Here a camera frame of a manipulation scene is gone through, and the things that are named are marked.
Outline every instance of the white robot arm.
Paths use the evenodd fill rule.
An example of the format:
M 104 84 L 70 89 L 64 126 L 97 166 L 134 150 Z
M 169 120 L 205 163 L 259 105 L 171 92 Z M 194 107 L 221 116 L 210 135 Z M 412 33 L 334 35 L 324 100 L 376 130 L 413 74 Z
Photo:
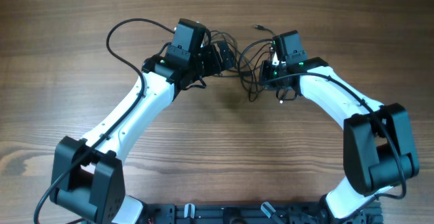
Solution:
M 217 65 L 212 65 L 211 68 L 203 65 L 202 61 L 202 66 L 199 65 L 199 68 L 193 63 L 186 65 L 186 68 L 179 72 L 179 64 L 182 64 L 183 60 L 194 60 L 195 58 L 201 60 L 204 59 L 201 54 L 204 55 L 204 53 L 213 50 L 209 48 L 202 53 L 194 50 L 193 46 L 200 46 L 205 31 L 204 26 L 193 22 L 183 22 L 182 20 L 180 24 L 177 28 L 181 29 L 181 31 L 175 33 L 174 43 L 169 45 L 166 57 L 153 56 L 145 61 L 142 68 L 142 75 L 145 80 L 144 96 L 128 116 L 108 135 L 108 138 L 95 148 L 91 158 L 84 162 L 80 169 L 71 171 L 67 176 L 67 180 L 59 184 L 56 193 L 52 193 L 50 196 L 51 201 L 81 215 L 91 223 L 134 224 L 141 223 L 144 220 L 145 222 L 160 224 L 159 221 L 151 221 L 153 217 L 150 217 L 150 214 L 152 214 L 153 207 L 146 207 L 144 202 L 125 195 L 123 173 L 121 171 L 122 165 L 139 136 L 158 113 L 171 104 L 179 91 L 185 90 L 192 81 L 201 80 L 201 76 L 221 72 L 229 67 L 222 62 L 225 59 L 222 54 L 220 60 L 212 61 Z M 191 34 L 198 29 L 202 33 L 199 33 L 197 37 Z M 187 48 L 184 44 L 177 44 L 177 37 L 180 37 L 179 35 L 182 33 L 191 34 L 189 38 L 186 38 L 187 43 L 190 43 Z M 394 164 L 391 157 L 390 149 L 387 149 L 386 153 L 384 153 L 383 149 L 376 149 L 374 144 L 374 134 L 381 134 L 381 130 L 371 124 L 372 118 L 370 116 L 373 115 L 369 114 L 372 114 L 372 111 L 375 111 L 375 116 L 387 121 L 385 124 L 388 130 L 392 130 L 406 179 L 418 174 L 419 166 L 414 143 L 412 137 L 408 136 L 411 135 L 408 116 L 406 117 L 405 110 L 399 105 L 385 107 L 382 103 L 364 96 L 341 80 L 323 60 L 318 58 L 307 60 L 306 57 L 302 57 L 304 58 L 303 61 L 299 62 L 297 60 L 299 56 L 296 56 L 297 52 L 292 53 L 293 56 L 291 56 L 286 52 L 279 51 L 279 47 L 288 46 L 290 41 L 285 39 L 288 36 L 293 38 L 294 33 L 290 33 L 290 35 L 286 33 L 275 38 L 274 45 L 277 49 L 275 59 L 278 59 L 278 64 L 271 68 L 265 66 L 262 68 L 262 73 L 276 74 L 275 69 L 281 69 L 284 61 L 287 67 L 285 73 L 279 77 L 269 77 L 270 79 L 266 83 L 273 82 L 274 86 L 281 86 L 280 81 L 285 78 L 285 75 L 288 76 L 289 74 L 289 84 L 294 90 L 299 95 L 303 95 L 318 104 L 344 129 L 344 169 L 347 175 L 335 189 L 324 195 L 322 204 L 319 205 L 318 209 L 327 211 L 328 214 L 325 217 L 317 217 L 316 214 L 312 213 L 297 213 L 297 215 L 308 216 L 310 221 L 304 223 L 339 223 L 357 214 L 367 203 L 377 198 L 379 193 L 386 192 L 399 183 L 397 179 L 399 171 L 396 169 L 396 164 Z M 140 96 L 140 89 L 141 82 L 138 79 L 130 93 L 119 105 L 100 124 L 83 135 L 80 140 L 81 143 L 71 138 L 64 138 L 61 141 L 56 148 L 53 179 L 56 179 L 56 175 L 61 172 L 61 170 L 55 168 L 63 165 L 63 163 L 71 163 L 77 157 L 77 154 L 96 143 L 107 131 L 107 128 L 111 127 L 127 111 L 133 101 L 137 99 L 137 96 Z M 361 106 L 354 95 L 361 98 L 365 106 L 370 109 Z M 406 136 L 409 141 L 406 142 L 405 146 L 402 145 L 403 136 Z M 385 168 L 392 170 L 386 174 L 386 177 L 377 177 L 381 175 L 381 172 L 384 172 Z M 214 208 L 215 206 L 205 209 L 214 211 Z M 260 209 L 268 219 L 249 219 L 252 223 L 282 224 L 288 221 L 294 223 L 291 221 L 293 220 L 291 211 L 286 211 L 286 216 L 280 215 L 278 217 L 276 214 L 280 209 L 275 210 L 269 203 L 263 204 Z M 211 216 L 210 220 L 202 218 L 202 220 L 196 222 L 195 207 L 192 204 L 187 204 L 184 208 L 176 207 L 176 211 L 173 213 L 172 207 L 170 207 L 167 218 L 173 220 L 170 221 L 171 224 L 178 222 L 207 224 L 250 223 L 247 221 L 247 217 L 242 217 L 245 214 L 240 214 L 243 207 L 233 209 L 233 206 L 223 206 L 221 210 L 218 207 L 215 212 L 218 213 L 216 216 L 214 212 L 212 214 L 196 208 L 196 212 L 203 211 L 203 217 L 207 214 Z M 175 213 L 183 215 L 183 218 L 180 219 Z M 252 211 L 249 213 L 258 218 L 257 214 Z

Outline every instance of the wooden table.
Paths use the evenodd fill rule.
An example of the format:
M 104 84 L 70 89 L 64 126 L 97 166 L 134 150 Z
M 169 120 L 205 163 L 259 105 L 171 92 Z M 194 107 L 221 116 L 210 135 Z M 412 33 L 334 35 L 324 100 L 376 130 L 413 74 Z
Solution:
M 50 184 L 54 148 L 79 138 L 137 76 L 105 48 L 118 22 L 179 18 L 231 33 L 241 48 L 297 29 L 310 57 L 410 114 L 419 175 L 402 201 L 382 199 L 386 223 L 434 219 L 434 0 L 0 0 L 0 223 L 30 223 Z M 114 34 L 139 67 L 172 36 L 143 23 Z M 124 167 L 127 192 L 148 203 L 312 200 L 344 176 L 342 130 L 311 101 L 250 103 L 239 80 L 207 78 L 182 92 L 140 137 Z M 47 203 L 42 223 L 75 216 Z

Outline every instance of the wire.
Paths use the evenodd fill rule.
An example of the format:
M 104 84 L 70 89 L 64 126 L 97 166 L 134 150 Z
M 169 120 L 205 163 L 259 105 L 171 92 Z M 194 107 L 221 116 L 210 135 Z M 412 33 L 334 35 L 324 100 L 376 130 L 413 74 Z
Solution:
M 369 111 L 371 118 L 375 121 L 375 123 L 380 128 L 380 131 L 384 134 L 384 137 L 387 139 L 387 142 L 388 142 L 388 144 L 391 148 L 392 154 L 393 154 L 393 158 L 395 159 L 395 163 L 396 163 L 397 168 L 398 168 L 399 181 L 401 182 L 401 194 L 400 195 L 393 195 L 393 194 L 389 194 L 389 193 L 378 193 L 378 194 L 374 194 L 374 197 L 375 198 L 387 197 L 387 198 L 392 198 L 395 200 L 403 199 L 407 194 L 406 177 L 404 175 L 401 160 L 398 156 L 398 152 L 396 150 L 395 144 L 393 143 L 392 137 L 389 134 L 389 132 L 387 131 L 387 129 L 385 128 L 384 124 L 381 122 L 381 120 L 378 118 L 378 116 L 376 116 L 375 112 L 371 109 L 371 107 L 369 107 L 366 104 L 365 100 L 358 97 L 358 95 L 356 95 L 352 90 L 347 88 L 344 84 L 340 83 L 339 81 L 336 81 L 335 79 L 331 78 L 330 76 L 322 75 L 322 74 L 318 74 L 318 73 L 298 73 L 298 74 L 284 75 L 282 77 L 270 79 L 264 83 L 271 83 L 271 82 L 278 81 L 280 79 L 289 78 L 289 77 L 300 77 L 302 75 L 311 75 L 311 76 L 321 77 L 321 78 L 324 78 L 328 81 L 335 83 L 336 85 L 340 86 L 343 90 L 345 90 L 345 92 L 348 92 L 352 97 L 355 98 L 355 100 L 357 100 L 357 102 L 360 102 L 360 104 L 363 107 L 365 107 L 366 110 Z
M 231 36 L 231 34 L 226 33 L 226 32 L 224 32 L 224 31 L 211 31 L 211 33 L 213 33 L 213 32 L 217 32 L 217 34 L 213 35 L 213 36 L 211 37 L 211 39 L 212 39 L 213 37 L 217 36 L 217 35 L 221 35 L 221 36 L 223 37 L 223 40 L 224 40 L 227 44 L 231 45 L 232 48 L 234 49 L 234 59 L 237 60 L 237 55 L 238 55 L 238 54 L 241 54 L 241 53 L 238 51 L 238 43 L 237 43 L 237 40 L 236 40 L 235 38 L 233 38 L 233 36 Z M 229 37 L 229 39 L 232 40 L 232 43 L 233 43 L 233 44 L 232 44 L 232 43 L 229 43 L 229 42 L 226 40 L 226 37 L 224 37 L 225 35 L 227 35 L 227 36 Z
M 255 55 L 253 55 L 253 57 L 248 62 L 246 62 L 246 64 L 243 67 L 241 67 L 240 69 L 250 65 L 250 63 L 253 61 L 253 59 L 255 59 L 255 57 L 268 45 L 271 45 L 271 43 L 266 43 L 262 47 L 260 47 L 259 50 L 255 53 Z
M 107 35 L 107 39 L 106 39 L 106 47 L 108 52 L 110 52 L 110 54 L 112 54 L 115 58 L 117 58 L 118 60 L 120 60 L 121 62 L 123 62 L 124 64 L 126 64 L 127 66 L 131 67 L 139 76 L 140 78 L 140 91 L 137 95 L 137 98 L 135 99 L 135 101 L 131 104 L 131 106 L 128 108 L 128 110 L 103 134 L 101 135 L 101 137 L 86 151 L 84 152 L 82 155 L 80 155 L 80 157 L 78 157 L 52 184 L 50 187 L 48 187 L 47 191 L 43 194 L 42 198 L 39 200 L 38 205 L 36 205 L 35 208 L 35 213 L 33 214 L 33 222 L 35 224 L 40 224 L 39 222 L 39 213 L 41 212 L 42 209 L 42 205 L 44 204 L 44 202 L 47 200 L 47 198 L 50 196 L 50 193 L 55 190 L 55 188 L 59 185 L 59 183 L 61 182 L 61 180 L 74 168 L 76 168 L 87 156 L 90 155 L 90 153 L 100 144 L 102 143 L 104 140 L 107 139 L 107 137 L 109 136 L 109 134 L 130 114 L 130 112 L 134 109 L 134 107 L 138 104 L 138 102 L 140 101 L 140 99 L 143 97 L 143 92 L 144 92 L 144 78 L 143 78 L 143 74 L 142 72 L 137 69 L 133 64 L 131 64 L 130 62 L 126 61 L 125 59 L 123 59 L 122 57 L 120 57 L 119 55 L 117 55 L 116 53 L 114 53 L 114 51 L 112 51 L 112 49 L 110 48 L 110 38 L 111 35 L 113 34 L 113 32 L 118 29 L 120 26 L 127 24 L 129 22 L 148 22 L 151 24 L 155 24 L 157 26 L 160 26 L 161 28 L 169 31 L 170 33 L 174 33 L 173 30 L 169 29 L 166 26 L 163 26 L 162 24 L 159 24 L 158 22 L 152 21 L 152 20 L 147 20 L 144 18 L 132 18 L 129 20 L 124 20 L 122 22 L 120 22 L 119 24 L 117 24 L 115 27 L 113 27 L 110 32 Z
M 253 27 L 254 27 L 255 29 L 260 30 L 260 31 L 268 31 L 268 32 L 271 33 L 274 37 L 276 36 L 276 33 L 274 33 L 274 31 L 272 31 L 272 30 L 268 29 L 267 27 L 262 26 L 262 25 L 260 25 L 260 24 L 255 24 Z
M 208 37 L 208 45 L 211 45 L 211 31 L 208 28 L 205 29 L 206 36 Z
M 282 97 L 279 97 L 280 90 L 281 89 L 276 90 L 276 98 L 279 99 L 280 101 L 294 101 L 298 97 L 298 93 L 295 92 L 293 98 L 286 98 L 286 94 L 288 94 L 289 90 L 285 90 L 285 93 L 283 93 Z
M 239 75 L 223 75 L 222 73 L 214 75 L 214 77 L 220 78 L 239 78 Z
M 259 58 L 258 58 L 258 60 L 256 61 L 255 66 L 253 67 L 253 71 L 255 71 L 256 69 L 259 69 L 259 68 L 260 68 L 260 67 L 258 67 L 258 63 L 259 63 L 259 61 L 261 60 L 261 58 L 262 58 L 262 56 L 263 56 L 264 54 L 270 54 L 270 59 L 271 59 L 271 55 L 272 55 L 273 53 L 270 52 L 270 51 L 265 51 L 265 52 L 263 52 L 261 55 L 259 55 Z
M 240 66 L 241 66 L 241 61 L 243 60 L 243 58 L 244 58 L 244 56 L 245 56 L 245 53 L 250 49 L 250 48 L 252 48 L 252 47 L 254 47 L 255 45 L 257 45 L 257 44 L 259 44 L 259 43 L 264 43 L 264 42 L 271 42 L 272 41 L 272 39 L 262 39 L 262 40 L 259 40 L 259 41 L 255 41 L 254 43 L 252 43 L 252 44 L 250 44 L 248 47 L 246 47 L 245 49 L 244 49 L 244 51 L 241 53 L 241 55 L 240 55 L 240 57 L 239 57 L 239 60 L 238 60 L 238 73 L 240 73 L 241 72 L 241 69 L 240 69 Z M 240 77 L 241 78 L 241 84 L 242 84 L 242 86 L 244 87 L 244 84 L 243 84 L 243 77 Z M 249 98 L 249 101 L 250 102 L 253 102 L 253 101 L 255 101 L 257 98 L 258 98 L 258 82 L 256 81 L 256 76 L 254 75 L 254 72 L 252 71 L 252 82 L 253 82 L 253 80 L 255 81 L 254 82 L 254 85 L 255 85 L 255 91 L 252 93 L 252 86 L 250 86 L 249 87 L 249 94 L 248 94 L 248 98 Z
M 161 50 L 160 50 L 159 52 L 157 52 L 157 55 L 161 55 L 161 54 L 163 53 L 164 49 L 166 49 L 166 47 L 167 47 L 168 45 L 171 45 L 171 44 L 172 44 L 171 41 L 165 43 L 165 44 L 163 45 L 163 47 L 161 48 Z
M 198 80 L 201 82 L 202 85 L 193 84 L 193 85 L 190 85 L 189 87 L 184 88 L 184 89 L 182 89 L 182 90 L 187 91 L 187 90 L 190 89 L 190 88 L 201 88 L 201 89 L 205 89 L 205 88 L 206 88 L 206 83 L 202 80 L 202 77 L 199 77 Z

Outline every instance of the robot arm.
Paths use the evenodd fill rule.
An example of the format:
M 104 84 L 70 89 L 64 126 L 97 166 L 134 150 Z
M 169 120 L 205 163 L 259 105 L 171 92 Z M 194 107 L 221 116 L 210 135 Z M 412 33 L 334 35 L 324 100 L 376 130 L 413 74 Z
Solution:
M 145 80 L 144 98 L 136 105 L 134 110 L 125 118 L 110 135 L 110 139 L 96 147 L 101 153 L 113 151 L 116 158 L 125 163 L 131 148 L 137 139 L 146 130 L 148 125 L 163 109 L 169 106 L 174 99 L 175 85 L 166 82 L 166 78 L 154 72 L 143 73 Z M 91 147 L 105 133 L 117 118 L 122 115 L 138 96 L 140 79 L 137 80 L 130 93 L 117 105 L 117 107 L 94 129 L 85 133 L 86 145 Z
M 165 57 L 156 55 L 145 60 L 142 67 L 146 86 L 144 97 L 109 135 L 109 138 L 98 145 L 79 168 L 71 171 L 62 180 L 56 192 L 50 195 L 52 202 L 98 224 L 134 224 L 148 220 L 148 217 L 153 214 L 153 207 L 125 195 L 122 165 L 138 137 L 158 113 L 171 104 L 181 90 L 188 89 L 189 84 L 201 80 L 202 77 L 219 73 L 231 67 L 233 54 L 229 52 L 227 44 L 226 46 L 223 43 L 218 44 L 220 53 L 212 45 L 200 47 L 204 33 L 205 27 L 201 24 L 187 20 L 180 21 L 174 41 L 172 45 L 169 45 Z M 296 38 L 298 38 L 298 33 L 295 33 L 296 36 L 294 36 L 294 32 L 291 32 L 275 37 L 274 48 L 277 54 L 275 58 L 278 59 L 278 62 L 274 65 L 263 64 L 261 79 L 265 78 L 265 81 L 275 79 L 276 74 L 281 77 L 287 74 L 316 73 L 331 77 L 344 84 L 350 91 L 362 98 L 375 111 L 376 116 L 384 120 L 389 132 L 393 135 L 395 146 L 398 148 L 406 179 L 416 176 L 419 165 L 405 109 L 398 104 L 384 106 L 380 102 L 364 96 L 341 80 L 322 59 L 307 60 L 305 51 L 301 51 L 301 45 L 299 47 L 294 45 L 294 43 L 297 44 Z M 288 54 L 288 46 L 295 46 L 294 52 Z M 317 222 L 312 223 L 335 223 L 349 218 L 366 203 L 372 201 L 376 194 L 388 191 L 399 184 L 399 173 L 393 157 L 391 157 L 390 149 L 375 145 L 374 137 L 376 134 L 381 134 L 381 131 L 373 126 L 368 110 L 360 106 L 346 90 L 327 79 L 311 75 L 300 75 L 288 80 L 273 82 L 271 85 L 279 88 L 291 87 L 299 95 L 317 103 L 344 130 L 344 170 L 346 177 L 337 188 L 322 199 L 321 209 L 326 209 L 329 214 L 325 217 L 314 217 L 312 214 L 308 214 L 310 220 L 317 220 Z M 78 155 L 89 149 L 100 138 L 100 135 L 113 125 L 131 105 L 132 101 L 137 98 L 140 89 L 140 80 L 138 80 L 130 93 L 110 115 L 93 130 L 84 134 L 80 141 L 75 141 L 69 137 L 62 139 L 56 147 L 52 182 L 64 172 L 64 169 Z M 193 223 L 192 220 L 195 218 L 193 205 L 188 204 L 185 208 L 176 207 L 176 211 L 173 213 L 172 209 L 175 206 L 171 205 L 168 208 L 170 211 L 166 217 L 170 220 L 172 218 L 178 219 L 178 215 L 184 213 L 183 223 Z M 251 207 L 248 208 L 249 213 L 254 218 L 262 218 L 256 212 L 252 212 Z M 212 213 L 210 218 L 214 222 L 210 221 L 210 223 L 219 223 L 220 221 L 215 222 L 215 220 L 218 218 L 217 216 L 221 215 L 224 224 L 232 223 L 225 221 L 226 208 L 221 208 L 225 209 L 223 214 L 220 207 L 215 212 L 213 209 L 214 207 L 206 208 L 206 213 Z M 283 215 L 280 215 L 281 218 L 279 218 L 276 215 L 278 212 L 270 204 L 262 205 L 261 210 L 270 219 L 267 221 L 256 220 L 259 222 L 254 223 L 281 224 Z M 240 212 L 231 211 L 230 216 L 236 217 L 236 219 L 241 218 Z M 291 221 L 293 217 L 289 214 L 285 218 L 287 221 Z M 200 223 L 208 223 L 204 218 L 201 221 Z

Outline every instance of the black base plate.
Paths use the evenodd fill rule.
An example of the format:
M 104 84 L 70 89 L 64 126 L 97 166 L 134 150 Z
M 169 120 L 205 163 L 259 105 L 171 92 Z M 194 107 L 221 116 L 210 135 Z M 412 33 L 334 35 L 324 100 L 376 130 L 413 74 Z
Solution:
M 248 224 L 276 224 L 274 220 L 260 210 L 260 205 L 222 205 L 196 206 L 195 218 L 184 218 L 184 206 L 173 204 L 148 204 L 139 224 L 229 224 L 223 221 L 225 208 L 238 208 L 241 217 Z M 317 217 L 318 202 L 300 202 L 273 205 L 277 215 L 287 224 L 335 224 L 336 221 L 324 221 Z M 380 202 L 373 202 L 357 216 L 343 224 L 382 224 L 383 217 Z

